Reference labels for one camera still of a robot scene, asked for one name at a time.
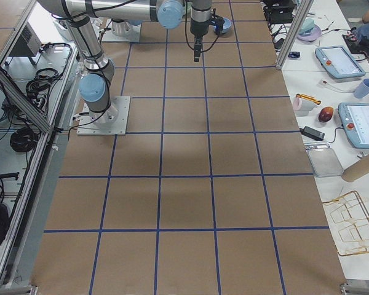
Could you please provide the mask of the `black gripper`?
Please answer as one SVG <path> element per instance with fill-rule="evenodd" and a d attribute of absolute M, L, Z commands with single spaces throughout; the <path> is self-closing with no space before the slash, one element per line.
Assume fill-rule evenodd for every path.
<path fill-rule="evenodd" d="M 196 20 L 194 17 L 191 17 L 190 32 L 194 36 L 193 57 L 196 63 L 200 60 L 200 55 L 202 53 L 202 37 L 208 33 L 209 25 L 209 17 L 202 20 Z"/>

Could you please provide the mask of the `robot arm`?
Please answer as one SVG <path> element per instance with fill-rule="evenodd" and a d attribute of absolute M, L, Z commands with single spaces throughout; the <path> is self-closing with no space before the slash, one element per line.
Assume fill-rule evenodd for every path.
<path fill-rule="evenodd" d="M 39 4 L 66 23 L 86 70 L 78 90 L 92 123 L 99 127 L 116 121 L 119 111 L 109 94 L 114 76 L 113 61 L 106 56 L 91 19 L 106 17 L 126 23 L 151 21 L 172 30 L 180 24 L 187 6 L 186 1 L 40 1 Z"/>

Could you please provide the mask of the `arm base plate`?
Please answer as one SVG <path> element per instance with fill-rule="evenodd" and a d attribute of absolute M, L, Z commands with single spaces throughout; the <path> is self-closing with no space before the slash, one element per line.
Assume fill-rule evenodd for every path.
<path fill-rule="evenodd" d="M 139 42 L 141 21 L 109 19 L 106 28 L 101 32 L 102 42 Z"/>
<path fill-rule="evenodd" d="M 125 135 L 130 109 L 129 96 L 115 96 L 111 99 L 111 106 L 100 117 L 99 114 L 89 112 L 86 103 L 83 105 L 83 112 L 87 115 L 80 118 L 80 127 L 77 128 L 79 136 L 110 136 Z"/>

